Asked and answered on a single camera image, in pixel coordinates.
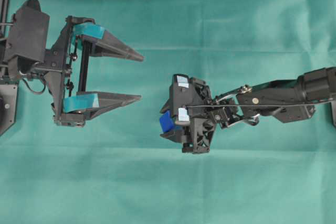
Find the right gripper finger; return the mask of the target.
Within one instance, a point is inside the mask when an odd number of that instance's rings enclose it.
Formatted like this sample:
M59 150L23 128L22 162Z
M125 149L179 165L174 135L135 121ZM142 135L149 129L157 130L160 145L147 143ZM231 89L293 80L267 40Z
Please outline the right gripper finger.
M167 111L170 111L173 107L173 99L172 97L169 97L168 100L165 102L165 104L162 106L160 113L164 114Z
M175 127L168 132L160 134L160 137L168 139L175 143L185 144L189 142L189 135L184 130L184 127Z

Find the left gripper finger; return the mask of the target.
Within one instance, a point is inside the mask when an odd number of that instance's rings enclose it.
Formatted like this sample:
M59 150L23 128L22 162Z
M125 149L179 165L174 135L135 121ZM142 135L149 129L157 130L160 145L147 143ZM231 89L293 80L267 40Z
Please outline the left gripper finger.
M83 115L85 120L92 120L103 113L137 102L140 99L140 95L98 91L77 92L74 96L64 98L63 111Z
M72 29L72 44L76 37L78 48L82 49L84 42L89 43L89 56L115 57L134 61L143 61L144 57L131 47L124 44L104 27L96 24L77 24Z

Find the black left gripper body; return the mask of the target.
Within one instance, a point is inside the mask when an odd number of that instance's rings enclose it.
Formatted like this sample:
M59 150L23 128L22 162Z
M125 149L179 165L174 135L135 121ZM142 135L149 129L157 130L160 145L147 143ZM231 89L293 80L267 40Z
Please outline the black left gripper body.
M63 99L65 95L65 77L67 73L68 48L71 44L72 28L76 24L85 22L95 23L92 18L73 17L66 18L66 24L51 49L46 50L45 65L48 71L44 75L48 91L52 96L51 108L54 112L54 123L59 126L83 127L85 116L76 113L65 113L63 111Z

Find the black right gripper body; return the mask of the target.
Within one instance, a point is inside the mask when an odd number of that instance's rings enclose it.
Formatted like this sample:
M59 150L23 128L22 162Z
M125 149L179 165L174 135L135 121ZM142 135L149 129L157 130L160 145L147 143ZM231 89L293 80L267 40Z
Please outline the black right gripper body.
M195 89L192 105L209 105L212 96L206 82L192 77L190 84ZM183 127L187 136L187 142L182 144L183 153L203 154L209 152L216 124L211 120L207 110L206 107L188 109L191 122L189 126Z

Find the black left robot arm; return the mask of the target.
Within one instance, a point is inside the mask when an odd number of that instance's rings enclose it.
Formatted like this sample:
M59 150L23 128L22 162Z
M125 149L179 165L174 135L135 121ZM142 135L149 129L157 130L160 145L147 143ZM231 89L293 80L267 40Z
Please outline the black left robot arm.
M66 18L56 42L46 48L49 16L19 10L1 41L1 86L39 80L53 99L54 122L82 127L86 121L140 99L138 95L87 91L90 57L143 61L143 56L92 18Z

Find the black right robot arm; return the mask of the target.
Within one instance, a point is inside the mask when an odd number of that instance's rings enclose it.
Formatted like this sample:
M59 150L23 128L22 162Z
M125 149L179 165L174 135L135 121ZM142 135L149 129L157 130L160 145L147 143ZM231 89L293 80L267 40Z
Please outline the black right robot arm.
M317 104L335 107L335 68L322 68L292 80L244 85L212 97L204 80L174 74L169 98L160 110L162 138L182 145L183 153L208 153L216 127L240 122L251 126L260 116L282 123L310 119Z

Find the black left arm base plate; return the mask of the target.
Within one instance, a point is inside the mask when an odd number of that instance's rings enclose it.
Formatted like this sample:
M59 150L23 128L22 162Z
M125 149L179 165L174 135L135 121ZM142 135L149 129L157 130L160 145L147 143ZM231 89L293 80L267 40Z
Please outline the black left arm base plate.
M15 123L17 95L18 82L1 81L1 135Z

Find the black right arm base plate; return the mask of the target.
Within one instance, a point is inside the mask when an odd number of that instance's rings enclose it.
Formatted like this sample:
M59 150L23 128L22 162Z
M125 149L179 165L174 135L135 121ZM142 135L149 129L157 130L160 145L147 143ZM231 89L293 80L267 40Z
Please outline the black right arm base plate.
M330 122L334 127L336 127L336 102L329 101L329 108L330 108Z

